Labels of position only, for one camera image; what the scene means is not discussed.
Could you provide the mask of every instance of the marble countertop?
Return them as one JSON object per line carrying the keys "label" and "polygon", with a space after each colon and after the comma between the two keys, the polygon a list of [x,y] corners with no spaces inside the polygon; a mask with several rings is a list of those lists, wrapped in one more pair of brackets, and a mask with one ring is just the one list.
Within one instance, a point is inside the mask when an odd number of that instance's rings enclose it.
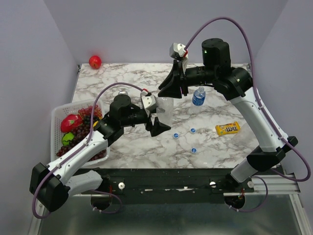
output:
{"label": "marble countertop", "polygon": [[[157,94],[172,64],[103,64],[93,70],[83,64],[78,77],[73,102],[96,98],[102,89],[114,82],[128,82]],[[120,90],[127,90],[134,104],[140,105],[139,91],[127,86],[115,86],[101,100],[105,112]],[[213,88],[205,87],[206,98],[195,113],[191,107],[192,93],[174,99],[173,125],[170,131],[151,137],[144,125],[125,128],[125,134],[111,146],[109,158],[93,167],[103,168],[233,168],[257,145],[255,135],[237,109]],[[235,135],[218,136],[215,126],[237,121],[241,131]],[[191,153],[191,147],[198,152]]]}

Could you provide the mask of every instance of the wall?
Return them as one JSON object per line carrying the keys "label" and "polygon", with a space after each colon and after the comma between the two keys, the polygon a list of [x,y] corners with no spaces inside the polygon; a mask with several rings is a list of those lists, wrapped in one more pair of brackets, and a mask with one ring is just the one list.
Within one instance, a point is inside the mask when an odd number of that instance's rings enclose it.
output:
{"label": "wall", "polygon": [[[79,63],[93,53],[105,62],[172,62],[169,47],[187,43],[206,21],[229,16],[246,30],[256,53],[286,0],[45,0],[68,48]],[[231,44],[233,62],[247,62],[245,43],[229,22],[215,22],[189,50],[201,62],[201,42],[220,37]]]}
{"label": "wall", "polygon": [[0,233],[27,234],[32,167],[49,159],[51,110],[70,102],[77,65],[42,0],[0,7]]}
{"label": "wall", "polygon": [[[313,167],[313,1],[289,0],[256,57],[262,99],[281,127],[299,139],[297,148]],[[288,172],[297,178],[307,172],[301,160],[288,153]],[[313,180],[300,183],[301,199],[313,227]]]}

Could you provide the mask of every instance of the table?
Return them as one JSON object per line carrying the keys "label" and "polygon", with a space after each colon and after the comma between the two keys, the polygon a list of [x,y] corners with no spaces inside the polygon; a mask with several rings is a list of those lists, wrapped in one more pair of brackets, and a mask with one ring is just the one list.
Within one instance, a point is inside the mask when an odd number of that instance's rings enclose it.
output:
{"label": "table", "polygon": [[[82,64],[73,102],[95,98],[114,82],[128,82],[157,94],[158,85],[166,78],[172,64],[103,64],[93,70]],[[127,90],[132,102],[140,105],[139,91],[115,86],[103,94],[105,111],[120,90]],[[170,131],[152,138],[144,125],[125,128],[125,134],[111,146],[109,158],[96,167],[105,168],[233,168],[257,145],[255,135],[237,109],[213,88],[205,87],[206,99],[197,113],[191,112],[189,95],[174,99],[173,126]],[[215,126],[237,121],[243,131],[219,137]],[[196,147],[198,152],[191,153]]]}

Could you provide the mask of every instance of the plastic basket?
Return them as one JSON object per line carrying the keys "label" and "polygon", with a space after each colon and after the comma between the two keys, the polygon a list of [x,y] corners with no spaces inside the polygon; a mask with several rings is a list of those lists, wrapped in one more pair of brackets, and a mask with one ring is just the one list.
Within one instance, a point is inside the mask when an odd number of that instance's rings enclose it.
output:
{"label": "plastic basket", "polygon": [[[65,119],[69,114],[77,114],[78,110],[82,108],[87,108],[90,105],[93,105],[94,99],[74,102],[70,104],[65,104],[55,108],[52,111],[51,115],[51,140],[50,140],[50,158],[51,161],[56,160],[58,157],[56,153],[63,146],[62,137],[64,133],[61,132],[60,126],[63,119]],[[97,105],[100,107],[102,115],[104,115],[104,105],[101,100],[98,100]],[[107,155],[104,158],[97,159],[94,161],[90,161],[85,163],[82,167],[92,166],[94,164],[105,161],[110,154],[110,148],[107,148]]]}

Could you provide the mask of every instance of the yellow snack package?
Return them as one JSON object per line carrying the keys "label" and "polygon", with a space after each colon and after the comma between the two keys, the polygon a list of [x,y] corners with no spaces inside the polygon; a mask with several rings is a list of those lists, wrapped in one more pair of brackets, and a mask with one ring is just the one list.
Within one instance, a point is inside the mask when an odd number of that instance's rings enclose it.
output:
{"label": "yellow snack package", "polygon": [[240,130],[238,122],[233,122],[225,125],[215,126],[216,132],[219,136],[227,134],[236,134]]}

